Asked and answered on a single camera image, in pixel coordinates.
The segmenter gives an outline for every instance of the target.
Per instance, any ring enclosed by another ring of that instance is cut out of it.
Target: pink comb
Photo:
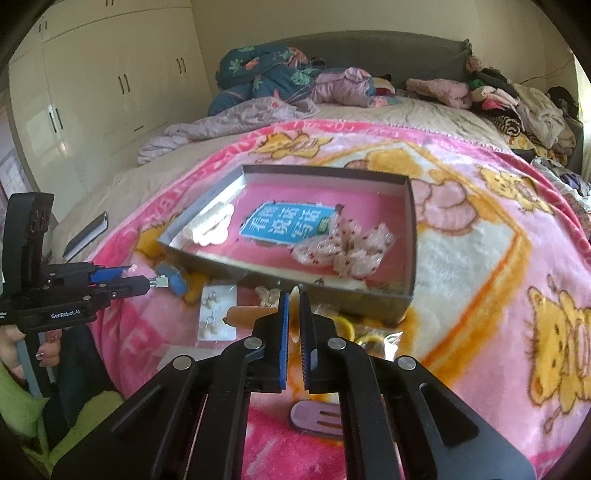
[[[290,411],[292,424],[310,435],[343,438],[343,426],[340,422],[340,407],[335,403],[302,400]]]

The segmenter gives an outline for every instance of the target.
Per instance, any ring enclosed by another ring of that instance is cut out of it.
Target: white wardrobe
[[[56,3],[13,56],[9,88],[26,161],[56,194],[58,220],[212,100],[190,0]]]

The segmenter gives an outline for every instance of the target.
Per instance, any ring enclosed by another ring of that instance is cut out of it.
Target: gray headboard
[[[472,55],[469,40],[385,30],[318,33],[274,43],[297,47],[308,58],[320,57],[327,68],[360,67],[374,76],[389,73],[395,87],[404,87],[409,78],[465,82],[465,59]]]

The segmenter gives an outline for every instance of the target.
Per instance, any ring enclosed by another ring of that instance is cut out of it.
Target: blue floral blanket
[[[216,72],[221,92],[207,114],[217,115],[246,100],[274,96],[287,103],[303,100],[320,70],[297,48],[266,44],[231,50]]]

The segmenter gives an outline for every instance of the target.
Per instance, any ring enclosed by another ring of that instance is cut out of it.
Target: plastic bag
[[[298,243],[291,255],[303,265],[332,265],[341,276],[363,279],[378,269],[395,240],[385,223],[362,233],[356,221],[334,214],[328,236]]]
[[[339,336],[357,343],[367,353],[389,361],[396,358],[402,330],[383,327],[377,320],[350,320],[331,305],[318,305],[313,311],[332,319]]]

